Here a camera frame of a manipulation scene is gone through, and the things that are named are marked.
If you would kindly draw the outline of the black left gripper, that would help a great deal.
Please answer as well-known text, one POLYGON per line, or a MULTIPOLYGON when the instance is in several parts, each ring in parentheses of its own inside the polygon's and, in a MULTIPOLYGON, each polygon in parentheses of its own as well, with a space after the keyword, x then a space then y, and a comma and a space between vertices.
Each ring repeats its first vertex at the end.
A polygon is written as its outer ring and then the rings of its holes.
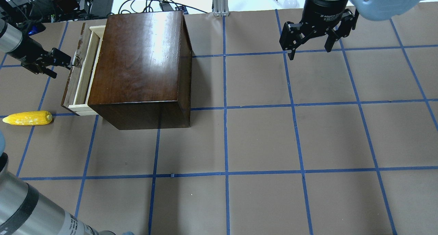
MULTIPOLYGON (((57 73, 48 69, 49 52, 42 48, 42 45, 32 38, 25 38, 16 50, 21 66, 34 74, 45 74, 56 79, 57 73)), ((72 68, 72 57, 57 48, 51 50, 51 63, 53 66, 72 68)))

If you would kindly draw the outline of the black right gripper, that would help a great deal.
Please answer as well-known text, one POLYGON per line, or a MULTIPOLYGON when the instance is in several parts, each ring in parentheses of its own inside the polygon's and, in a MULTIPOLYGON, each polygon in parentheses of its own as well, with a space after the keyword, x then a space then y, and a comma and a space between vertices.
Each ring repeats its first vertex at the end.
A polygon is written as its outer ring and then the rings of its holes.
POLYGON ((346 9, 348 0, 305 0, 300 23, 286 21, 279 43, 287 52, 289 60, 294 60, 296 49, 305 44, 314 30, 325 31, 327 40, 324 48, 332 51, 333 45, 341 37, 348 37, 355 30, 360 13, 346 9))

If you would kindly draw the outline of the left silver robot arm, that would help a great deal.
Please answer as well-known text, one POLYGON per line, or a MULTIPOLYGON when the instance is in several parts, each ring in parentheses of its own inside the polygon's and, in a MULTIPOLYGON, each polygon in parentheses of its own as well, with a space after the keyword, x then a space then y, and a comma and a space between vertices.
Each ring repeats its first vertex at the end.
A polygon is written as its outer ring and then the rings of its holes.
POLYGON ((111 235, 93 229, 36 188, 8 170, 9 157, 1 154, 0 218, 2 235, 111 235))

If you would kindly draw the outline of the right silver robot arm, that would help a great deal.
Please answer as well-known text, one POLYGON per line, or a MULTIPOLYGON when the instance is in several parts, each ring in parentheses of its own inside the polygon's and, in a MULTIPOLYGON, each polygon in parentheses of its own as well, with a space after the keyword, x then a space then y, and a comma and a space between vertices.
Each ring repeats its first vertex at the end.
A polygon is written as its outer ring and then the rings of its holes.
POLYGON ((327 36, 324 49, 330 52, 335 42, 355 30, 359 16, 385 21, 404 14, 420 1, 424 0, 305 0, 301 20, 284 23, 279 43, 293 60, 299 46, 327 36))

